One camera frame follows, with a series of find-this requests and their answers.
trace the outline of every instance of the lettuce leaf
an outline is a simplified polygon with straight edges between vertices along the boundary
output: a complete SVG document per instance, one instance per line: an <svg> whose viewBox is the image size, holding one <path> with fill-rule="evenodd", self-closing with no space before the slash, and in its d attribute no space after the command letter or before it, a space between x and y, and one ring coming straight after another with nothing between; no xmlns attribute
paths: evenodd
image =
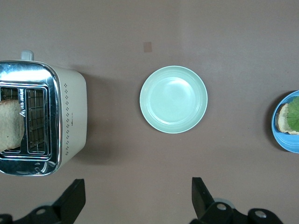
<svg viewBox="0 0 299 224"><path fill-rule="evenodd" d="M293 131L299 132L299 97L289 103L286 121Z"/></svg>

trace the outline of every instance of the sandwich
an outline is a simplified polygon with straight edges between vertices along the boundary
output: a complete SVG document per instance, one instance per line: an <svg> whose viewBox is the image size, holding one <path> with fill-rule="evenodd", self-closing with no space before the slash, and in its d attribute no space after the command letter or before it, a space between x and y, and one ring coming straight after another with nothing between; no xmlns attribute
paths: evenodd
<svg viewBox="0 0 299 224"><path fill-rule="evenodd" d="M24 117L18 100L0 101L0 152L21 146Z"/></svg>
<svg viewBox="0 0 299 224"><path fill-rule="evenodd" d="M299 135L299 97L282 104L275 119L276 128L282 133Z"/></svg>

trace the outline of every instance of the pale green plate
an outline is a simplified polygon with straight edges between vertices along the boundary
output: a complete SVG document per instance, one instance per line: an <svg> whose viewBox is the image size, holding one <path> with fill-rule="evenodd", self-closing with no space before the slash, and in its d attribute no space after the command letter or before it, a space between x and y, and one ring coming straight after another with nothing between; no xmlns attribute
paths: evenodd
<svg viewBox="0 0 299 224"><path fill-rule="evenodd" d="M155 129L181 133L196 126L206 112L207 92L188 68L168 66L151 74L140 93L140 108Z"/></svg>

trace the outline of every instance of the bread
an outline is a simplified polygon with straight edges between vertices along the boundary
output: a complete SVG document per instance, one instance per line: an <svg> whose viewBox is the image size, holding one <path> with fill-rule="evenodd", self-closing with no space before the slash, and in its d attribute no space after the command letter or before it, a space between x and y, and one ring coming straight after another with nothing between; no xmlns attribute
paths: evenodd
<svg viewBox="0 0 299 224"><path fill-rule="evenodd" d="M278 114L276 115L276 127L282 133L289 134L299 134L299 132L293 131L287 122L287 114L288 114L288 106L289 104L282 104L278 110Z"/></svg>
<svg viewBox="0 0 299 224"><path fill-rule="evenodd" d="M24 117L18 100L0 101L0 152L21 145Z"/></svg>

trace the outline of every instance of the white toaster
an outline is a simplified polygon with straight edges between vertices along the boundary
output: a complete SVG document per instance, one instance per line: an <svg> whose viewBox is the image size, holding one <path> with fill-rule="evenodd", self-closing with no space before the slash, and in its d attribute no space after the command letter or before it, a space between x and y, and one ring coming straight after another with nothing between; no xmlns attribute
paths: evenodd
<svg viewBox="0 0 299 224"><path fill-rule="evenodd" d="M19 100L24 120L21 146L0 153L0 171L41 176L56 172L85 145L86 82L76 71L33 61L0 62L1 100Z"/></svg>

